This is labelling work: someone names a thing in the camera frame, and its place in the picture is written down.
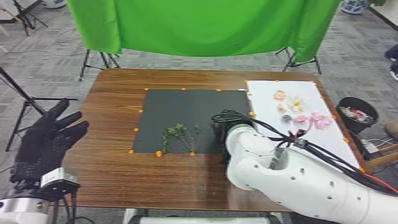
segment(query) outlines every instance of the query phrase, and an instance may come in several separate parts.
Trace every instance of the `black glove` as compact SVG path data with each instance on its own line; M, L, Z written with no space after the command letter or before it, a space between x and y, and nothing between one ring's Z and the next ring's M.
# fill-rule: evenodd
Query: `black glove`
M67 127L82 118L82 112L57 121L67 106L69 100L62 99L27 130L11 172L12 183L23 180L37 182L41 176L60 167L66 151L87 133L87 121Z

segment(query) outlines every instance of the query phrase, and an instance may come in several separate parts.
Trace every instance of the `orange dot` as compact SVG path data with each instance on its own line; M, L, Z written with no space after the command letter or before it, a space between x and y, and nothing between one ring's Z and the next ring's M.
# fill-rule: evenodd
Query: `orange dot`
M156 151L156 157L160 158L163 156L163 152L158 150Z

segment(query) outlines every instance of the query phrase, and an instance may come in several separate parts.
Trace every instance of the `wooden stick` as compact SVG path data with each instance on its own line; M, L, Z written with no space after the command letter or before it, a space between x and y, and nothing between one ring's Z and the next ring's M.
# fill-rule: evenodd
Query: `wooden stick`
M398 152L382 156L380 158L373 159L366 162L366 167L373 168L387 163L391 163L394 160L398 160Z

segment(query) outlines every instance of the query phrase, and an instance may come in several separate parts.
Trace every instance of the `pink object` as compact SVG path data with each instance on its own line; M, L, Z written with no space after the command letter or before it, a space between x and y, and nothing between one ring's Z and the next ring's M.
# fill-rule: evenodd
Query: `pink object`
M304 116L304 115L298 115L297 117L295 117L295 122L297 123L304 123L307 121L307 117Z
M318 112L313 113L311 120L314 121L314 127L320 130L323 130L327 126L332 124L330 118Z

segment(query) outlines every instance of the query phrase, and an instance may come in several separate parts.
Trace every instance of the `pink flower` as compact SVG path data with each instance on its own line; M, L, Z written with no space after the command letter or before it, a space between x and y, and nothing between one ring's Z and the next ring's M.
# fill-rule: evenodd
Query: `pink flower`
M297 117L295 117L295 122L297 123L304 123L307 121L307 117L304 116L304 115L298 115Z
M332 124L330 118L318 112L313 112L311 120L314 121L314 127L320 130L323 130L327 126Z
M275 94L274 94L274 99L279 101L284 101L284 97L286 97L286 93L282 90L277 90Z

